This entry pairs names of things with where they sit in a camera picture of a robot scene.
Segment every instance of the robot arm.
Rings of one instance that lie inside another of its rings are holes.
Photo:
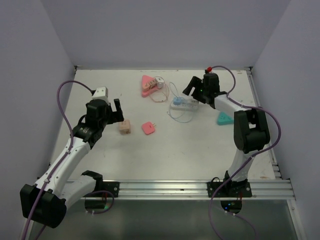
[[[231,102],[225,91],[220,91],[219,77],[215,73],[204,74],[203,79],[194,76],[187,88],[183,91],[212,108],[226,113],[234,118],[233,140],[237,147],[233,162],[225,172],[224,180],[230,178],[254,153],[262,150],[270,141],[270,134],[266,114],[259,109],[246,109]],[[250,161],[231,181],[221,189],[219,197],[238,197],[243,190],[251,189],[248,183],[248,172],[251,167]],[[213,192],[220,182],[208,182],[208,188]],[[246,191],[246,197],[251,197],[251,191]]]
[[[82,158],[89,153],[95,143],[101,138],[106,125],[123,122],[124,117],[119,99],[114,100],[116,111],[108,101],[108,89],[99,87],[92,95],[92,100],[86,104],[86,115],[82,116],[72,130],[73,146],[68,151],[71,138],[56,161],[33,186],[25,184],[20,191],[22,213],[28,218],[32,206],[42,188],[44,188],[32,220],[56,228],[65,217],[67,209],[84,195],[93,191],[103,190],[103,176],[101,174],[85,171],[82,176],[72,184],[67,180]],[[58,165],[63,155],[64,160]]]

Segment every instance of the white wall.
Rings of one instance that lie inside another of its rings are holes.
[[[253,68],[262,106],[281,123],[275,154],[311,240],[320,236],[319,11],[319,0],[292,0]]]
[[[41,0],[74,65],[252,66],[290,0]]]
[[[48,167],[62,119],[56,91],[74,71],[38,0],[0,1],[0,56],[0,239],[14,240],[24,221],[20,189]]]

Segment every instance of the teal triangle block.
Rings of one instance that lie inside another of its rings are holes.
[[[233,124],[234,119],[232,117],[228,116],[227,114],[225,114],[224,112],[220,112],[216,123],[218,125]]]

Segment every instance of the beige cube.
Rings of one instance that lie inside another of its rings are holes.
[[[130,134],[131,126],[129,119],[125,119],[124,121],[119,122],[119,131],[121,134]]]

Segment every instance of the black bracket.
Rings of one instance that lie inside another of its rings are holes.
[[[189,95],[194,88],[191,96],[203,103],[215,108],[215,98],[220,95],[227,94],[225,91],[220,91],[219,77],[215,73],[206,72],[203,79],[193,76],[188,86],[183,90],[183,94]]]
[[[119,187],[120,187],[120,182],[118,182],[118,181],[104,181],[103,182],[104,190],[112,193],[115,198],[117,198],[119,195]]]
[[[36,185],[30,186],[25,184],[21,189],[21,207],[25,218],[29,217],[39,192],[40,189]],[[66,215],[67,207],[65,201],[65,199],[59,199],[52,191],[43,191],[31,220],[53,229],[56,228]]]
[[[263,149],[270,142],[266,113],[260,109],[236,111],[233,139],[236,147],[245,154]]]
[[[215,190],[229,178],[228,171],[225,173],[223,181],[208,181],[206,183],[208,197],[211,198]],[[251,198],[251,186],[248,180],[240,182],[229,181],[215,195],[216,198]]]
[[[120,100],[114,99],[116,111],[112,111],[110,104],[104,100],[94,99],[88,102],[86,106],[86,115],[83,115],[72,131],[77,138],[83,139],[89,143],[92,149],[96,142],[102,137],[106,125],[124,121],[124,115],[121,110]]]

